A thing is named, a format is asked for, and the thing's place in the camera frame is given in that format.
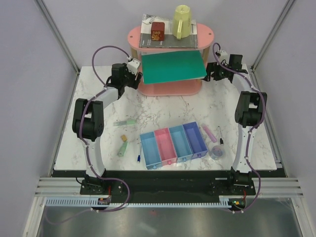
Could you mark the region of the pink two-tier shelf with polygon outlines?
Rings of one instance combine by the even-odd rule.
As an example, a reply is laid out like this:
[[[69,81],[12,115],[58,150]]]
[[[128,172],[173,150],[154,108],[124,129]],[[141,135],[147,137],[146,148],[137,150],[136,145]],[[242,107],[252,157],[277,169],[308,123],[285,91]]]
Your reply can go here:
[[[143,79],[138,90],[145,96],[190,96],[197,94],[206,76],[205,68],[213,31],[197,24],[197,49],[141,48],[141,27],[128,34],[131,54],[141,61]]]

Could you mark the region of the pink highlighter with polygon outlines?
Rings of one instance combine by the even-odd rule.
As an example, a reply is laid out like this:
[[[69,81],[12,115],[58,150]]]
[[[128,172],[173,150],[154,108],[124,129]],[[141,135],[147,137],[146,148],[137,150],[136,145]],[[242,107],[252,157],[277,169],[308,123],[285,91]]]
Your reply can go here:
[[[210,140],[213,142],[213,143],[216,143],[217,142],[217,138],[215,137],[215,135],[211,132],[211,130],[205,125],[202,127],[203,130],[205,131],[205,133],[208,135],[208,137],[210,138]]]

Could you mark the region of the purple drawer bin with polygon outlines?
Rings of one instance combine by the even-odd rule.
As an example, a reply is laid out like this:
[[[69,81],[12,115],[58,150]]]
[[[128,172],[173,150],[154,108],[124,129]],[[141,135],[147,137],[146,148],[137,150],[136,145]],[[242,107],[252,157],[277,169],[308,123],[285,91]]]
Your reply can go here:
[[[193,152],[192,159],[201,158],[208,152],[208,148],[204,142],[198,124],[190,122],[183,125],[184,131],[188,138],[191,150]]]

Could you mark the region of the light blue drawer bin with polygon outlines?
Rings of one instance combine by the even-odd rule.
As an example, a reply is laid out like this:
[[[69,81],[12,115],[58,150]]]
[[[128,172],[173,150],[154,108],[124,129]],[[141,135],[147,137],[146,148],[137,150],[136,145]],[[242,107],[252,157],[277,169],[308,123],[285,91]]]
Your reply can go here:
[[[162,164],[154,132],[141,134],[140,140],[146,168],[148,170],[160,168]]]

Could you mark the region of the pink drawer bin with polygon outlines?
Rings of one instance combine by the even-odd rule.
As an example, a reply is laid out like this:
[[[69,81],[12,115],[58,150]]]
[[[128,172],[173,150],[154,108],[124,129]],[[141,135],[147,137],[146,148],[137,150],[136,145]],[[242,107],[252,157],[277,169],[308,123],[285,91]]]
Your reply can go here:
[[[177,161],[177,154],[173,146],[172,138],[168,128],[154,131],[162,166],[172,165]]]

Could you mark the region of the sky blue drawer bin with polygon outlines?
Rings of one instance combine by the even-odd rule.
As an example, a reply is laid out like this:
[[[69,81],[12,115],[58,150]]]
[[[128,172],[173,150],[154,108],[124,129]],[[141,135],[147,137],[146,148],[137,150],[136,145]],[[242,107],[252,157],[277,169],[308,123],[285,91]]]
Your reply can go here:
[[[177,155],[177,163],[186,162],[192,159],[193,152],[182,125],[169,128],[174,149]]]

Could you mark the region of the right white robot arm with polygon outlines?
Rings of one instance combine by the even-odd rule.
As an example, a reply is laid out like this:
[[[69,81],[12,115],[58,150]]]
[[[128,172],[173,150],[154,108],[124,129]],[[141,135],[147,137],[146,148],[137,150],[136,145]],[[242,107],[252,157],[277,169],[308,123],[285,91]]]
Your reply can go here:
[[[235,122],[238,124],[237,153],[231,167],[231,177],[226,182],[227,191],[238,194],[251,180],[252,148],[257,128],[263,123],[267,94],[254,87],[248,78],[248,72],[242,68],[242,55],[230,54],[219,50],[214,53],[215,62],[208,63],[205,81],[228,79],[239,92],[235,110]]]

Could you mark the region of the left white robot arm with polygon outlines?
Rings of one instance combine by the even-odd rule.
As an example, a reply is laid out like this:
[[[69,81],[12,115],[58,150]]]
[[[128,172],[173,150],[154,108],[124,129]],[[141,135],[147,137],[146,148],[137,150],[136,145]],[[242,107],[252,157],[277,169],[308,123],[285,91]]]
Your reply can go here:
[[[72,130],[83,143],[86,174],[95,178],[91,188],[97,194],[104,194],[108,190],[108,181],[101,178],[106,170],[100,145],[104,131],[104,109],[121,98],[126,87],[138,88],[142,78],[142,73],[138,71],[140,64],[137,59],[113,64],[103,89],[89,100],[79,98],[75,102]]]

